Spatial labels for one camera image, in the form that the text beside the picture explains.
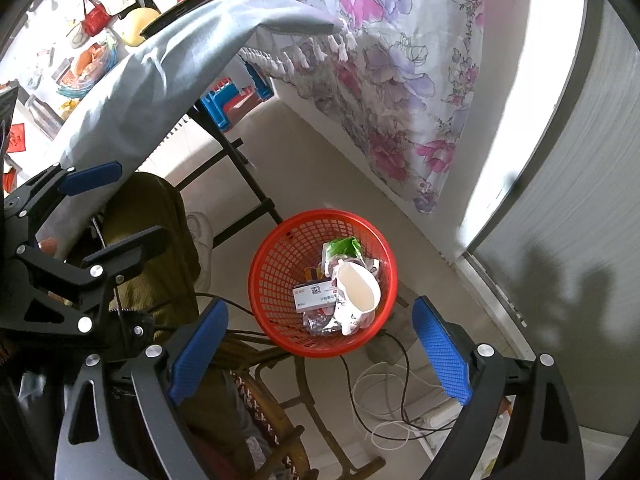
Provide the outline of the red mesh trash basket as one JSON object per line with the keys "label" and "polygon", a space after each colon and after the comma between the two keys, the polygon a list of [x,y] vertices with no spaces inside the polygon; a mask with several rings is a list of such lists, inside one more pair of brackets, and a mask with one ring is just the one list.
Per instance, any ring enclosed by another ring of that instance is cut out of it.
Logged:
{"label": "red mesh trash basket", "polygon": [[[329,288],[330,278],[321,269],[323,245],[346,237],[356,238],[363,257],[378,263],[381,299],[370,321],[355,333],[316,335],[305,326],[305,312],[296,306],[294,292]],[[304,211],[279,224],[257,249],[247,281],[250,307],[269,339],[296,356],[318,359],[342,356],[371,341],[390,317],[397,289],[390,243],[371,222],[337,209]]]}

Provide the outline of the steel water bottle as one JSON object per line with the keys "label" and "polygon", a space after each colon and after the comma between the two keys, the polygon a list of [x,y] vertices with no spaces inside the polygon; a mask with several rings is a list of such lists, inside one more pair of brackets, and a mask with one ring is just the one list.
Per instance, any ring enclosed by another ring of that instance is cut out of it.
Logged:
{"label": "steel water bottle", "polygon": [[38,96],[30,96],[27,99],[26,108],[40,130],[50,140],[54,140],[62,128],[62,118],[52,110],[49,104],[41,101]]}

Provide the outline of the red fu diamond poster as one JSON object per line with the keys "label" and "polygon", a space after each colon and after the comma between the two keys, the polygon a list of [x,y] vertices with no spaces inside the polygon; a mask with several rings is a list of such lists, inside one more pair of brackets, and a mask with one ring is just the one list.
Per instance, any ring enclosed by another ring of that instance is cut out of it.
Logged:
{"label": "red fu diamond poster", "polygon": [[8,153],[21,153],[26,151],[25,125],[13,124],[9,132],[9,143],[6,148]]}

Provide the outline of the light blue tablecloth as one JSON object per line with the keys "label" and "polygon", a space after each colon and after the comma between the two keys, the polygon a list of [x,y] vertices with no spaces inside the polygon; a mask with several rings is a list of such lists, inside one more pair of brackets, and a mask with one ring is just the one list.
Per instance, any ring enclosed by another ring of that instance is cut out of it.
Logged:
{"label": "light blue tablecloth", "polygon": [[84,170],[119,162],[129,178],[242,47],[292,47],[342,22],[295,0],[213,0],[178,18],[110,70],[75,108],[50,159]]}

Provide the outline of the white medicine box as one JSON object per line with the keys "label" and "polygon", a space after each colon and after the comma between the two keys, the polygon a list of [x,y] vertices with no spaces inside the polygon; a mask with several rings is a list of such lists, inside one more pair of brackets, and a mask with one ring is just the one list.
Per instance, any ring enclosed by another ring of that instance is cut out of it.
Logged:
{"label": "white medicine box", "polygon": [[300,284],[293,288],[295,311],[298,313],[334,306],[336,289],[331,281]]}

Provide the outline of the large orange fruit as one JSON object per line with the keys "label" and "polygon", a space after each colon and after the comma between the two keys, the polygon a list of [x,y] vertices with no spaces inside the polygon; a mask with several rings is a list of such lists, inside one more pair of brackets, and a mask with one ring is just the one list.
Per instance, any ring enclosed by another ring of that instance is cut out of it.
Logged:
{"label": "large orange fruit", "polygon": [[85,68],[92,63],[92,61],[93,61],[93,55],[90,50],[85,50],[84,52],[81,52],[81,54],[78,55],[78,57],[75,60],[75,64],[73,67],[74,74],[76,76],[81,75],[82,72],[85,70]]}

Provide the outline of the blue glass fruit bowl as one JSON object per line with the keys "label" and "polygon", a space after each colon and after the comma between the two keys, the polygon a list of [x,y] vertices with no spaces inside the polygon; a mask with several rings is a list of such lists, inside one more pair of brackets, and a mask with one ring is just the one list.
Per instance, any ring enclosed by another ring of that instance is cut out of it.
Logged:
{"label": "blue glass fruit bowl", "polygon": [[76,76],[73,72],[76,56],[56,86],[56,92],[67,99],[82,99],[116,65],[117,49],[114,44],[95,42],[86,50],[92,52],[92,63]]}

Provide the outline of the red tote bag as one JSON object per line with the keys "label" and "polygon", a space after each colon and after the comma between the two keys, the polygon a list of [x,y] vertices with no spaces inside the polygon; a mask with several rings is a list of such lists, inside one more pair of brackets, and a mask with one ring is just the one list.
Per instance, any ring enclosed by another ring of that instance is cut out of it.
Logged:
{"label": "red tote bag", "polygon": [[94,37],[102,32],[112,21],[111,14],[107,12],[99,0],[82,0],[82,8],[84,9],[84,18],[81,26],[89,37]]}

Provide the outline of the blue plastic stool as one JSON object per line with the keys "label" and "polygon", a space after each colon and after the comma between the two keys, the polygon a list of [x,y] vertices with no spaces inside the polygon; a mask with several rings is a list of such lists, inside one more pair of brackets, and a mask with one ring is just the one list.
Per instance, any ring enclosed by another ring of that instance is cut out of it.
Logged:
{"label": "blue plastic stool", "polygon": [[268,78],[254,64],[235,58],[231,67],[202,95],[201,101],[218,129],[226,132],[273,96]]}

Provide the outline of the yellow pomelo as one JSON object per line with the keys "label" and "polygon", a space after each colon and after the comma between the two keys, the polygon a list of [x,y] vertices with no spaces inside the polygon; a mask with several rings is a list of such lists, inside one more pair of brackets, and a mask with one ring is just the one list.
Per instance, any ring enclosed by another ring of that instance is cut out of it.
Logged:
{"label": "yellow pomelo", "polygon": [[144,38],[141,36],[142,29],[145,29],[152,21],[160,16],[160,12],[153,8],[135,8],[131,10],[122,20],[118,21],[116,32],[120,39],[128,47],[137,47],[142,44]]}

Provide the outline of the brown cardboard book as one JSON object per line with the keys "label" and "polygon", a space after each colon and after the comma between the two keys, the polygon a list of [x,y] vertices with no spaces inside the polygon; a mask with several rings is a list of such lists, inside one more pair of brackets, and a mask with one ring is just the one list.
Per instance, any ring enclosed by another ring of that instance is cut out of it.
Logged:
{"label": "brown cardboard book", "polygon": [[172,6],[168,11],[160,14],[157,18],[154,18],[153,21],[150,21],[145,27],[140,30],[140,36],[147,40],[150,37],[154,36],[168,25],[177,21],[178,18],[181,18],[183,15],[188,14],[189,12],[199,8],[200,6],[204,6],[205,3],[209,3],[213,0],[181,0]]}

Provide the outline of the floral plastic-wrapped mattress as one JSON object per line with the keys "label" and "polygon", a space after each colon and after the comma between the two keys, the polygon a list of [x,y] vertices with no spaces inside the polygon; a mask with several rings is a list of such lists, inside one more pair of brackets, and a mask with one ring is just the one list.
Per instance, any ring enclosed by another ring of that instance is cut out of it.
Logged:
{"label": "floral plastic-wrapped mattress", "polygon": [[373,173],[432,212],[469,116],[484,0],[296,0],[342,22],[273,55],[268,74],[339,124]]}

